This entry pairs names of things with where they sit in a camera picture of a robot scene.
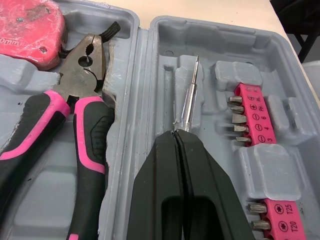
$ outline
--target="flathead bit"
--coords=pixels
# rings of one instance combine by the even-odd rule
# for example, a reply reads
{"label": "flathead bit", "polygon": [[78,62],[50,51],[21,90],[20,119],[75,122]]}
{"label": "flathead bit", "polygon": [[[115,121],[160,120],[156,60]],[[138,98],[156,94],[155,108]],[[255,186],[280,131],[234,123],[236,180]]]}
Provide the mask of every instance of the flathead bit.
{"label": "flathead bit", "polygon": [[253,230],[270,230],[271,224],[269,221],[265,220],[258,220],[258,221],[252,221],[252,228]]}
{"label": "flathead bit", "polygon": [[235,139],[236,139],[238,142],[241,142],[241,143],[248,143],[248,144],[251,143],[251,138],[249,138],[249,137],[237,136],[237,137],[235,137]]}
{"label": "flathead bit", "polygon": [[247,126],[234,125],[234,131],[240,133],[248,133],[249,128]]}
{"label": "flathead bit", "polygon": [[245,112],[245,108],[243,106],[232,106],[230,109],[235,114],[243,114]]}
{"label": "flathead bit", "polygon": [[267,212],[267,206],[263,203],[251,203],[248,208],[251,213],[264,214]]}
{"label": "flathead bit", "polygon": [[233,124],[245,124],[247,122],[247,117],[240,114],[232,114],[232,123]]}
{"label": "flathead bit", "polygon": [[231,96],[228,99],[228,103],[232,105],[241,105],[242,104],[242,96]]}

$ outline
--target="chair leg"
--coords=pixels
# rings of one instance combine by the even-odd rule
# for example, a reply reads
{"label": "chair leg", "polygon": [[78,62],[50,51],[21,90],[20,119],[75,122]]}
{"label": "chair leg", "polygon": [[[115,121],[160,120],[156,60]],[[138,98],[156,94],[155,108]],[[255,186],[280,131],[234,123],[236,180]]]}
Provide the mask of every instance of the chair leg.
{"label": "chair leg", "polygon": [[294,34],[295,38],[298,40],[300,46],[302,47],[305,44],[305,40],[302,38],[300,34]]}
{"label": "chair leg", "polygon": [[306,38],[304,44],[302,45],[301,51],[298,54],[300,63],[303,63],[305,61],[310,49],[312,48],[319,34],[320,34],[320,16],[317,18],[316,22],[314,23],[310,34]]}

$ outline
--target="black chair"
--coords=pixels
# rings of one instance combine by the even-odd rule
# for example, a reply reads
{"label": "black chair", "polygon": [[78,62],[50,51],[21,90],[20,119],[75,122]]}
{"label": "black chair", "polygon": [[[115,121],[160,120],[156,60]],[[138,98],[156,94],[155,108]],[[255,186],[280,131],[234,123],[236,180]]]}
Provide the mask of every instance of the black chair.
{"label": "black chair", "polygon": [[311,47],[320,35],[320,0],[271,0],[284,31],[294,34],[301,51],[301,63],[306,59]]}

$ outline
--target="metal bit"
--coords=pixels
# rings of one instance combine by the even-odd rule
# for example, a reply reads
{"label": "metal bit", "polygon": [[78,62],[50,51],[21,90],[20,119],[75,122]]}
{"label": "metal bit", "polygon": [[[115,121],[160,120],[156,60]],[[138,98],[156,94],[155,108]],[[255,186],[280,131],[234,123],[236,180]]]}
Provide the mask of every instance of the metal bit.
{"label": "metal bit", "polygon": [[235,137],[235,139],[236,139],[238,142],[241,142],[241,143],[248,143],[248,144],[251,143],[251,138],[249,138],[249,137],[237,136],[237,137]]}
{"label": "metal bit", "polygon": [[248,133],[249,128],[247,126],[234,125],[234,131],[240,133]]}
{"label": "metal bit", "polygon": [[242,104],[242,96],[231,96],[228,99],[228,103],[239,106]]}
{"label": "metal bit", "polygon": [[197,95],[197,74],[198,74],[198,66],[199,66],[199,56],[196,56],[195,66],[192,76],[192,82],[186,92],[185,101],[182,111],[182,123],[183,123],[183,130],[189,132],[191,129],[191,121],[192,116],[194,114],[195,102],[196,102],[196,95]]}
{"label": "metal bit", "polygon": [[252,221],[251,224],[254,230],[270,230],[271,229],[270,222],[265,220]]}
{"label": "metal bit", "polygon": [[252,203],[248,205],[249,211],[256,214],[264,214],[267,212],[267,206],[263,203]]}
{"label": "metal bit", "polygon": [[232,106],[231,111],[235,114],[243,114],[245,112],[245,108],[243,106]]}
{"label": "metal bit", "polygon": [[240,114],[232,114],[232,123],[233,124],[245,124],[247,122],[247,117]]}

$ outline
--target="gray plastic tool case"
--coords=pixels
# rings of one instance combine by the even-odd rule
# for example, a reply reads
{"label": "gray plastic tool case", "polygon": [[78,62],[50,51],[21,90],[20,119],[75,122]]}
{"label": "gray plastic tool case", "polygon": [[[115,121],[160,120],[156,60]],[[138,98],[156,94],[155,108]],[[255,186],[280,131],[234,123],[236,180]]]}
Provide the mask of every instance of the gray plastic tool case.
{"label": "gray plastic tool case", "polygon": [[[257,199],[296,201],[308,240],[320,239],[320,111],[289,43],[264,30],[160,16],[139,28],[133,12],[101,3],[59,0],[67,49],[113,21],[121,31],[104,49],[109,58],[103,93],[116,98],[107,135],[108,187],[99,240],[125,240],[135,176],[157,136],[181,121],[196,55],[200,56],[192,132],[231,178],[248,221]],[[0,56],[0,145],[19,122],[30,95],[59,81],[59,66]],[[259,85],[278,144],[244,147],[235,141],[227,99],[238,83]],[[29,173],[12,203],[0,239],[64,240],[76,197],[72,116]],[[254,231],[254,235],[263,234]]]}

